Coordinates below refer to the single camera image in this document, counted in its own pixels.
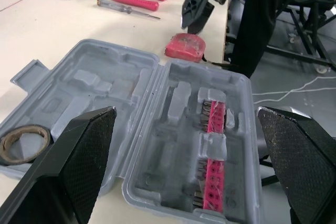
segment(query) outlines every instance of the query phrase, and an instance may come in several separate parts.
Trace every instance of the chair leg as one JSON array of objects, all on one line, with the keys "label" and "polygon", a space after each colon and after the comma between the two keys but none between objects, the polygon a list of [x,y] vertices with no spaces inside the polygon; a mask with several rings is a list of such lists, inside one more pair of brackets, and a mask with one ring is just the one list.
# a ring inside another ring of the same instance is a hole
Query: chair leg
[{"label": "chair leg", "polygon": [[268,185],[275,184],[278,182],[279,182],[278,177],[276,175],[273,175],[273,176],[269,176],[267,178],[261,179],[261,186],[268,186]]}]

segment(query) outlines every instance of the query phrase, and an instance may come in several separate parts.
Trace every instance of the black cloth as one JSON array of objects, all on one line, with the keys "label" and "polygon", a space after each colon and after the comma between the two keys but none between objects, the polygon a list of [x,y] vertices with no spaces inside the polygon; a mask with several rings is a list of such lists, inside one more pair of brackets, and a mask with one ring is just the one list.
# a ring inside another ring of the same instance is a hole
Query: black cloth
[{"label": "black cloth", "polygon": [[232,71],[251,77],[271,39],[276,11],[284,0],[246,0],[231,55]]}]

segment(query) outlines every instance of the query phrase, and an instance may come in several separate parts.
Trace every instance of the tool case lid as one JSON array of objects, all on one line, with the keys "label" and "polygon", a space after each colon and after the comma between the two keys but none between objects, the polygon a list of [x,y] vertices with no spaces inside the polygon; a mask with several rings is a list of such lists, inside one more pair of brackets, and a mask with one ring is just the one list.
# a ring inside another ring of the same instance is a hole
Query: tool case lid
[{"label": "tool case lid", "polygon": [[[0,135],[15,127],[38,124],[50,129],[56,142],[71,119],[115,106],[118,117],[100,191],[105,194],[115,177],[124,176],[125,159],[160,67],[154,54],[92,39],[80,41],[53,70],[33,60],[11,80],[28,95],[1,124]],[[38,149],[38,141],[18,141],[11,154],[24,158]],[[0,165],[0,172],[21,179],[30,166]]]}]

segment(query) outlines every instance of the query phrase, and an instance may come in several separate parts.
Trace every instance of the voltage tester screwdriver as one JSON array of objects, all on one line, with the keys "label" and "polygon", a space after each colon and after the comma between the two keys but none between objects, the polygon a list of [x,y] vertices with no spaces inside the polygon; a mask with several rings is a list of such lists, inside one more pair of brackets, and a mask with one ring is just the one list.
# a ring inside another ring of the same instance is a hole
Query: voltage tester screwdriver
[{"label": "voltage tester screwdriver", "polygon": [[128,14],[134,13],[134,14],[145,16],[145,17],[148,17],[148,18],[155,18],[155,19],[160,20],[159,17],[155,17],[155,16],[149,15],[147,13],[140,12],[138,10],[133,10],[132,7],[130,7],[130,6],[125,6],[125,5],[118,4],[116,2],[109,1],[109,0],[97,0],[97,5],[100,6],[100,7],[105,7],[105,8],[112,9],[112,10],[117,10],[117,11],[122,12],[122,13],[128,13]]}]

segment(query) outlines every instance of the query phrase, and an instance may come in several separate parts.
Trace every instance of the white cable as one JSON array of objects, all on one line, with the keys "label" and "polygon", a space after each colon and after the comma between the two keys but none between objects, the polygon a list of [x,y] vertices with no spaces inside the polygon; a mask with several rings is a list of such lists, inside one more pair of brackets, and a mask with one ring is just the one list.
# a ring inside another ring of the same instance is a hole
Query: white cable
[{"label": "white cable", "polygon": [[[320,89],[312,89],[312,90],[302,90],[304,89],[306,86],[314,83],[315,81],[317,81],[318,79],[336,79],[336,76],[333,77],[323,77],[323,76],[317,76],[315,79],[313,79],[310,82],[307,82],[305,85],[303,85],[301,88],[298,89],[292,89],[290,91],[280,91],[281,93],[286,93],[285,95],[283,95],[281,98],[274,100],[274,99],[264,99],[264,100],[260,100],[255,102],[254,104],[258,104],[261,102],[280,102],[281,100],[283,100],[284,98],[286,98],[290,93],[295,93],[295,92],[314,92],[314,91],[320,91],[320,90],[332,90],[332,89],[336,89],[336,88],[320,88]],[[279,92],[268,92],[268,93],[260,93],[260,94],[253,94],[253,95],[267,95],[267,94],[277,94]]]},{"label": "white cable", "polygon": [[[293,91],[291,93],[304,93],[304,92],[315,92],[315,91],[323,91],[323,90],[335,90],[336,87],[334,88],[320,88],[320,89],[304,89],[304,90],[297,90]],[[285,94],[288,93],[289,91],[278,91],[278,92],[268,92],[268,93],[260,93],[260,94],[253,94],[253,95],[268,95],[268,94]]]}]

